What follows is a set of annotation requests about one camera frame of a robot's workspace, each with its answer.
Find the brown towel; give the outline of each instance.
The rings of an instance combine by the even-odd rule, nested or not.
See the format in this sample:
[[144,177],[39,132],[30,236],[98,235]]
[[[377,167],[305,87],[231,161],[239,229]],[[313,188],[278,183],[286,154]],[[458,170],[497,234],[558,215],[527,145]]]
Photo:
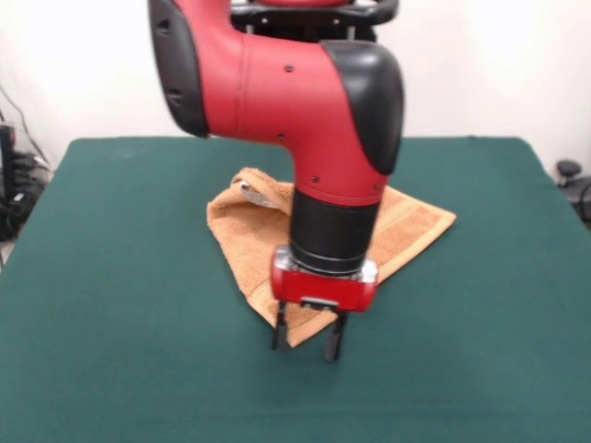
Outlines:
[[[291,183],[277,182],[259,170],[245,168],[207,207],[208,225],[238,288],[250,306],[273,326],[277,302],[271,293],[271,257],[277,245],[288,241],[293,189]],[[379,282],[426,249],[455,218],[447,210],[387,187],[368,251],[380,269]],[[287,340],[297,346],[335,319],[330,311],[288,305]]]

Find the screw hole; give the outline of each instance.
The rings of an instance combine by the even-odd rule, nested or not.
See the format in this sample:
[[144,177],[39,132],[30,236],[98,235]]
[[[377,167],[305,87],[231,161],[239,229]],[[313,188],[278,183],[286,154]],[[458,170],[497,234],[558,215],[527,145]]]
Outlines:
[[156,30],[158,33],[164,37],[168,37],[170,35],[170,20],[162,20],[156,25]]
[[181,105],[181,101],[183,100],[183,94],[181,93],[180,90],[174,90],[174,89],[172,89],[172,90],[168,90],[166,92],[166,98],[174,106],[180,106]]

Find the red robot arm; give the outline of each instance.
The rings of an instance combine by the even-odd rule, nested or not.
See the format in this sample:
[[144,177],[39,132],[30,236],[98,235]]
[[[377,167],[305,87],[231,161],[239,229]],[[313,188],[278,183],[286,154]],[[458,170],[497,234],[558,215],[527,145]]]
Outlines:
[[149,1],[163,93],[179,127],[287,148],[294,262],[327,278],[357,275],[401,140],[404,89],[395,58],[375,43],[240,32],[230,0]]

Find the wire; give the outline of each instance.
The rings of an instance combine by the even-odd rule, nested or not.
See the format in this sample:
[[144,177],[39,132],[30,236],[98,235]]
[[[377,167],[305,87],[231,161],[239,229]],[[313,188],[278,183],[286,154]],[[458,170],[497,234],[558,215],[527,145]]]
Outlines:
[[33,148],[35,148],[35,150],[41,156],[41,158],[43,159],[43,161],[45,163],[49,164],[49,162],[47,161],[47,157],[45,157],[45,154],[43,154],[43,151],[41,150],[41,148],[39,148],[39,145],[35,142],[35,140],[33,139],[33,137],[31,136],[31,134],[29,132],[29,127],[27,126],[27,120],[25,119],[25,114],[22,112],[22,109],[20,109],[18,107],[18,105],[16,103],[14,103],[14,101],[10,98],[10,96],[8,95],[8,93],[6,92],[6,90],[4,89],[4,87],[2,86],[2,84],[0,84],[0,92],[2,92],[2,95],[5,96],[6,100],[10,103],[10,105],[13,108],[15,108],[15,110],[20,115],[20,121],[22,123],[22,129],[25,131],[25,134],[27,135],[27,138],[29,139],[30,144],[33,145]]

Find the green table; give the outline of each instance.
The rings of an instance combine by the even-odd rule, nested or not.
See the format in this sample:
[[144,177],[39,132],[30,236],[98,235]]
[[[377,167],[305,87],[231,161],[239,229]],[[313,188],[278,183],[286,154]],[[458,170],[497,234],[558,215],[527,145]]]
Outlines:
[[282,150],[73,143],[0,277],[6,443],[586,442],[591,241],[518,139],[408,139],[392,184],[458,214],[350,321],[287,354],[205,206]]

